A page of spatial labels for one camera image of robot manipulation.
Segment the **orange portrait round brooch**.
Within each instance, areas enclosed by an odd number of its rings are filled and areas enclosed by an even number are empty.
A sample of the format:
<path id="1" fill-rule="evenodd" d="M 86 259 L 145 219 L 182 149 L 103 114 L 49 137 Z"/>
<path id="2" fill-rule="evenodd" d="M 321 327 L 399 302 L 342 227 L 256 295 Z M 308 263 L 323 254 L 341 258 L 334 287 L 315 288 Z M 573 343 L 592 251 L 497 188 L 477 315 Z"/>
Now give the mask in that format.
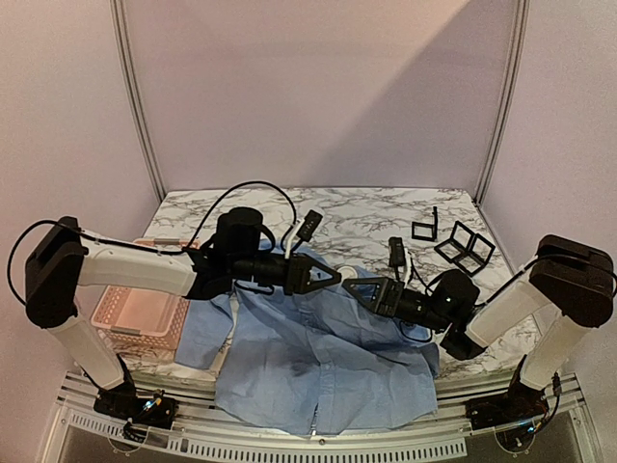
<path id="1" fill-rule="evenodd" d="M 346 284 L 347 282 L 354 284 L 360 277 L 358 270 L 352 265 L 341 265 L 336 271 L 340 275 L 340 282 L 342 284 Z"/>

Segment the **blue button-up shirt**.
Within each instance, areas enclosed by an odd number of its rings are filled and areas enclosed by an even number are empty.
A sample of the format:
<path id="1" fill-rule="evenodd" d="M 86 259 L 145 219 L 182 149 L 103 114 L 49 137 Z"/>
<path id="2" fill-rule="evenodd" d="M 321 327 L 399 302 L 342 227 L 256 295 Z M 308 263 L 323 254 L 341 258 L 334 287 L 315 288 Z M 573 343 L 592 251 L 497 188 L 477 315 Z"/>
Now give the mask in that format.
<path id="1" fill-rule="evenodd" d="M 244 284 L 192 302 L 175 360 L 207 370 L 218 354 L 216 405 L 256 426 L 336 435 L 438 407 L 429 331 L 370 313 L 341 286 L 287 296 Z"/>

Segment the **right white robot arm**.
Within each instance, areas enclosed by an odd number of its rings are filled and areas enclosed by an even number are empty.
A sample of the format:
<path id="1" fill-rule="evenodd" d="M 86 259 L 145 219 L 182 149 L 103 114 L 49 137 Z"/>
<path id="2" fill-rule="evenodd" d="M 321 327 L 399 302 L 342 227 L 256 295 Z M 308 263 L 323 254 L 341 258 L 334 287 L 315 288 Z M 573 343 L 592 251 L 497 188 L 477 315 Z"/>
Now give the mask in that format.
<path id="1" fill-rule="evenodd" d="M 613 314 L 616 273 L 611 256 L 555 234 L 544 236 L 532 259 L 485 302 L 460 269 L 442 273 L 429 294 L 391 278 L 346 279 L 343 288 L 369 312 L 444 334 L 441 346 L 459 361 L 482 354 L 532 314 L 552 308 L 556 318 L 523 359 L 518 381 L 498 412 L 519 420 L 589 332 Z"/>

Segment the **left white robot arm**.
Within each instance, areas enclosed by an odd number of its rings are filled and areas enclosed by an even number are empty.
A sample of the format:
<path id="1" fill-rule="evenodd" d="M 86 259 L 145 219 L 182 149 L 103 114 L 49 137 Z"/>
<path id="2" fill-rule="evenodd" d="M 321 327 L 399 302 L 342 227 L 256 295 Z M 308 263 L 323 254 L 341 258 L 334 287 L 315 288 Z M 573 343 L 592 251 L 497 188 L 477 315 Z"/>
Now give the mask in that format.
<path id="1" fill-rule="evenodd" d="M 107 404 L 124 419 L 143 411 L 141 394 L 126 383 L 120 358 L 94 332 L 74 301 L 80 286 L 123 286 L 155 290 L 187 300 L 209 300 L 236 281 L 279 287 L 286 295 L 308 294 L 340 283 L 333 268 L 306 255 L 261 248 L 273 234 L 262 214 L 235 207 L 221 215 L 212 237 L 199 248 L 162 251 L 130 242 L 90 236 L 73 217 L 54 223 L 25 262 L 23 305 L 28 319 L 51 333 L 106 391 Z"/>

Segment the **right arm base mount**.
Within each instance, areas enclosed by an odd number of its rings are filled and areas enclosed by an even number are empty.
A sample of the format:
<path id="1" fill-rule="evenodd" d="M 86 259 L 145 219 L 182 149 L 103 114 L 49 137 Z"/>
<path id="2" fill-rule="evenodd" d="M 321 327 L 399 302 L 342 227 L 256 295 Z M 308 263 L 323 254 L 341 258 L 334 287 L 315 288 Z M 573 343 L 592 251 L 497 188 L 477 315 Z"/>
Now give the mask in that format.
<path id="1" fill-rule="evenodd" d="M 560 387 L 550 407 L 545 390 L 534 390 L 515 381 L 505 393 L 466 401 L 465 409 L 473 430 L 494 428 L 497 442 L 514 451 L 532 444 L 552 421 L 559 405 Z"/>

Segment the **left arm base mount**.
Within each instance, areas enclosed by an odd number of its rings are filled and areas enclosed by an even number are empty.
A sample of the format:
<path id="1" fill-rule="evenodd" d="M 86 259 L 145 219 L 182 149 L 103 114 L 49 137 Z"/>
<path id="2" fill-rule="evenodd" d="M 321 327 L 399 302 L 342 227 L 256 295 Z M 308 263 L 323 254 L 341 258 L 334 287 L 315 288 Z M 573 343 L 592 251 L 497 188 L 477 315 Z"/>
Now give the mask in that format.
<path id="1" fill-rule="evenodd" d="M 94 402 L 98 414 L 123 420 L 122 438 L 138 444 L 146 440 L 151 427 L 170 430 L 177 409 L 177 400 L 163 390 L 141 396 L 130 382 L 111 390 L 100 389 Z"/>

